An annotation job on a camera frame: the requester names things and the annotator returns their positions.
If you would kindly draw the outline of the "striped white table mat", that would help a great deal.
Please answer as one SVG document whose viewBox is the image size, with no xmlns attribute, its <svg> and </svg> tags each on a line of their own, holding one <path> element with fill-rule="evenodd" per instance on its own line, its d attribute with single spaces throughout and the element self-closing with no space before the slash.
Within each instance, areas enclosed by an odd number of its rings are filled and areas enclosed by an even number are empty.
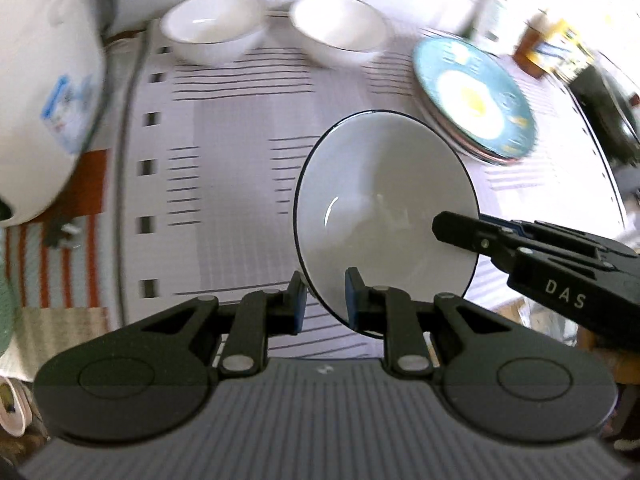
<svg viewBox="0 0 640 480">
<path fill-rule="evenodd" d="M 275 356 L 375 356 L 378 343 L 340 322 L 344 273 L 429 300 L 440 290 L 495 309 L 514 298 L 488 259 L 434 239 L 435 214 L 540 220 L 616 237 L 625 208 L 594 136 L 562 84 L 513 64 L 535 115 L 533 154 L 492 166 L 450 148 L 416 94 L 399 29 L 359 70 L 303 54 L 285 18 L 237 61 L 178 61 L 152 22 L 139 38 L 114 173 L 118 293 L 132 323 L 181 301 L 224 304 L 310 275 L 302 333 Z"/>
</svg>

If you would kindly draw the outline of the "red striped cloth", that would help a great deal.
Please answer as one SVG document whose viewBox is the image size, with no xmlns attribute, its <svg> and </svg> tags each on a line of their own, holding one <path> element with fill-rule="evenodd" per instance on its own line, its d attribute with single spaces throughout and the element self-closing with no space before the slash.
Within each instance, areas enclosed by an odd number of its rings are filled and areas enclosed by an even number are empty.
<svg viewBox="0 0 640 480">
<path fill-rule="evenodd" d="M 1 231 L 1 374 L 30 382 L 56 354 L 106 334 L 113 301 L 103 247 L 110 152 L 88 151 L 34 220 Z"/>
</svg>

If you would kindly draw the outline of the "white rice cooker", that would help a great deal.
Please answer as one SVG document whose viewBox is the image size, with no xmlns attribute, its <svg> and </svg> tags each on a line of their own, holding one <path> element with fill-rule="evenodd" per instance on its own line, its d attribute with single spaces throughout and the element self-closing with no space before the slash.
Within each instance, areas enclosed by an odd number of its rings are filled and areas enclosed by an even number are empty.
<svg viewBox="0 0 640 480">
<path fill-rule="evenodd" d="M 1 0 L 1 224 L 61 193 L 96 123 L 105 56 L 88 0 Z"/>
</svg>

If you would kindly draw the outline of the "yellow label cooking wine bottle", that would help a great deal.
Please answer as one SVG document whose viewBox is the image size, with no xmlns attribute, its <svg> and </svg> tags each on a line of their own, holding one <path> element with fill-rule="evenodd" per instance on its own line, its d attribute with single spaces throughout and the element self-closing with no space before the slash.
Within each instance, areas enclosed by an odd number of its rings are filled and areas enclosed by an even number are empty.
<svg viewBox="0 0 640 480">
<path fill-rule="evenodd" d="M 536 79 L 579 57 L 578 38 L 572 26 L 548 11 L 538 12 L 527 22 L 512 55 L 516 65 Z"/>
</svg>

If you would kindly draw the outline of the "black wok with lid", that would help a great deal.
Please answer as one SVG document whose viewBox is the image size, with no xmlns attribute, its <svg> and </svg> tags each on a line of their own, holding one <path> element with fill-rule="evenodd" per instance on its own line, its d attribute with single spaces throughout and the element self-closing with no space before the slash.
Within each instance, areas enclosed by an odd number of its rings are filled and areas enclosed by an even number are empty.
<svg viewBox="0 0 640 480">
<path fill-rule="evenodd" d="M 622 89 L 599 65 L 590 65 L 570 83 L 574 96 L 596 134 L 602 150 L 615 165 L 639 163 L 639 124 Z"/>
</svg>

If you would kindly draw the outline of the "blue fried egg plate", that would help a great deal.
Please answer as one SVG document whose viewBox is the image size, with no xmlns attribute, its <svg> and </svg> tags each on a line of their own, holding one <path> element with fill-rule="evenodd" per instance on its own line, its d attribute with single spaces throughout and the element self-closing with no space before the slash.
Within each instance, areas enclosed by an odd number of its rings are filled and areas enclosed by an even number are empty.
<svg viewBox="0 0 640 480">
<path fill-rule="evenodd" d="M 462 39 L 432 37 L 412 52 L 418 95 L 465 140 L 503 158 L 533 153 L 537 125 L 528 99 L 493 58 Z"/>
</svg>

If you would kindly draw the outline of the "white ribbed bowl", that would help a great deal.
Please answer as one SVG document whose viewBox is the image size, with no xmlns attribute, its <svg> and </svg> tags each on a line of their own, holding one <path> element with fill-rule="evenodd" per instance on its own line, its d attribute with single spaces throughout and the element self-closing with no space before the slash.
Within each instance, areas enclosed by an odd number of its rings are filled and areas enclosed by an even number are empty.
<svg viewBox="0 0 640 480">
<path fill-rule="evenodd" d="M 331 70 L 369 64 L 394 36 L 386 17 L 360 0 L 295 0 L 288 19 L 308 58 Z"/>
<path fill-rule="evenodd" d="M 184 0 L 160 20 L 160 32 L 181 61 L 218 66 L 238 60 L 268 29 L 265 0 Z"/>
</svg>

